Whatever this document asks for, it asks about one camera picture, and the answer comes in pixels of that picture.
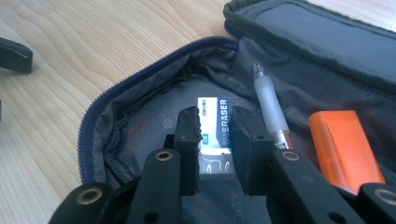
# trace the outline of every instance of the orange cap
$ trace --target orange cap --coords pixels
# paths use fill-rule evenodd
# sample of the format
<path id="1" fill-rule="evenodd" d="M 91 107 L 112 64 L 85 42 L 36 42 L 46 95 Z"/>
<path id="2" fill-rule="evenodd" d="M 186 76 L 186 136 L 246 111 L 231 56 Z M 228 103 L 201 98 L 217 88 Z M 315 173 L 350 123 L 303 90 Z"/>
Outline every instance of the orange cap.
<path id="1" fill-rule="evenodd" d="M 319 111 L 309 117 L 320 170 L 333 185 L 358 194 L 365 183 L 385 183 L 355 111 Z"/>

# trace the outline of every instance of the wooden surface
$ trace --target wooden surface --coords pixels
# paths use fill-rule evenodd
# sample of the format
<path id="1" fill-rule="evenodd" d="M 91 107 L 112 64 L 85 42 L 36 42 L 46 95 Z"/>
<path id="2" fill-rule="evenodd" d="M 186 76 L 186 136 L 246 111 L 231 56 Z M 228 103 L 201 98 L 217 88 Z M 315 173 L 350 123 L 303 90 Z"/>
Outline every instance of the wooden surface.
<path id="1" fill-rule="evenodd" d="M 34 72 L 0 68 L 0 223 L 45 223 L 79 182 L 80 121 L 107 88 L 189 42 L 228 36 L 227 0 L 0 0 L 0 36 L 34 52 Z M 393 0 L 319 5 L 396 30 Z"/>

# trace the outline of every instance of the brass grommet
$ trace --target brass grommet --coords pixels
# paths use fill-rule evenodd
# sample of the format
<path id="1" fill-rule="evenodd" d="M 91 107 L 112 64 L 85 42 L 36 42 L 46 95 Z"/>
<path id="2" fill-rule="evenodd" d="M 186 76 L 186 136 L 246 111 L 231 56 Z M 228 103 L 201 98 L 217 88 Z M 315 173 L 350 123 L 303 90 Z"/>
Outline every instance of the brass grommet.
<path id="1" fill-rule="evenodd" d="M 172 157 L 173 157 L 172 153 L 168 151 L 161 151 L 157 153 L 155 159 L 157 159 L 157 161 L 169 161 L 170 159 L 172 159 Z"/>
<path id="2" fill-rule="evenodd" d="M 94 187 L 89 189 L 84 189 L 77 196 L 77 203 L 86 205 L 98 201 L 103 195 L 101 189 Z"/>
<path id="3" fill-rule="evenodd" d="M 289 150 L 282 152 L 282 156 L 288 161 L 298 161 L 300 159 L 300 156 L 297 153 Z"/>
<path id="4" fill-rule="evenodd" d="M 384 203 L 388 203 L 391 205 L 395 205 L 396 206 L 396 193 L 392 192 L 390 190 L 387 189 L 375 189 L 374 190 L 374 194 L 376 195 L 376 197 L 378 197 L 382 202 Z M 393 199 L 387 198 L 384 195 L 389 195 L 390 197 L 392 197 Z"/>

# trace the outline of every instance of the black pencil case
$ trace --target black pencil case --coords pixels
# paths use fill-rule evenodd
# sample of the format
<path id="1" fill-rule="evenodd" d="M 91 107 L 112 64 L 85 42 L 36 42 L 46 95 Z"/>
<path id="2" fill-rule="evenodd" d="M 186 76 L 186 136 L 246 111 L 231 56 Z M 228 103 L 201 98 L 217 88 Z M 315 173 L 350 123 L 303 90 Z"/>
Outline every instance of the black pencil case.
<path id="1" fill-rule="evenodd" d="M 198 97 L 227 96 L 261 110 L 253 63 L 274 82 L 296 150 L 316 166 L 308 117 L 355 110 L 389 185 L 396 185 L 396 34 L 303 1 L 232 1 L 225 29 L 177 49 L 100 95 L 78 136 L 82 183 L 113 189 L 140 176 L 146 157 L 175 133 L 179 111 Z M 185 223 L 270 222 L 265 197 L 246 196 L 238 178 L 198 183 L 183 197 Z"/>

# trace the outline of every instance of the zipper teeth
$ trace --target zipper teeth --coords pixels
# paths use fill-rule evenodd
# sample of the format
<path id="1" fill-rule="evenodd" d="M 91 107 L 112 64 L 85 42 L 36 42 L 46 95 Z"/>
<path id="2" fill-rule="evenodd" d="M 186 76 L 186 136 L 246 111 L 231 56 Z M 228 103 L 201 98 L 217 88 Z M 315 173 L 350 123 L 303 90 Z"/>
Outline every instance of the zipper teeth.
<path id="1" fill-rule="evenodd" d="M 338 66 L 341 67 L 343 71 L 347 70 L 348 75 L 343 75 L 344 77 L 352 79 L 352 82 L 358 83 L 362 88 L 368 91 L 377 92 L 392 100 L 396 99 L 396 82 L 387 80 L 380 76 L 364 73 L 345 63 L 339 63 Z M 373 85 L 374 82 L 379 83 L 382 88 L 378 87 L 378 84 Z"/>
<path id="2" fill-rule="evenodd" d="M 90 167 L 93 167 L 92 152 L 89 151 L 87 153 L 86 150 L 92 149 L 93 129 L 95 122 L 101 111 L 104 107 L 107 106 L 111 98 L 120 95 L 126 89 L 130 88 L 133 83 L 137 83 L 140 80 L 153 76 L 156 72 L 163 69 L 162 66 L 168 65 L 170 61 L 175 61 L 178 58 L 183 57 L 188 52 L 210 46 L 219 46 L 226 49 L 237 50 L 237 45 L 237 42 L 223 36 L 210 36 L 195 40 L 193 42 L 190 42 L 190 44 L 184 45 L 183 47 L 176 49 L 175 51 L 161 58 L 159 61 L 147 66 L 146 68 L 137 71 L 132 76 L 123 79 L 119 83 L 115 84 L 114 86 L 110 87 L 102 94 L 100 94 L 88 107 L 87 112 L 85 113 L 79 126 L 78 166 L 81 182 L 88 183 L 94 181 L 93 170 L 89 169 Z"/>
<path id="3" fill-rule="evenodd" d="M 228 22 L 224 22 L 224 30 L 234 39 L 240 40 L 243 37 L 243 33 L 234 29 Z"/>

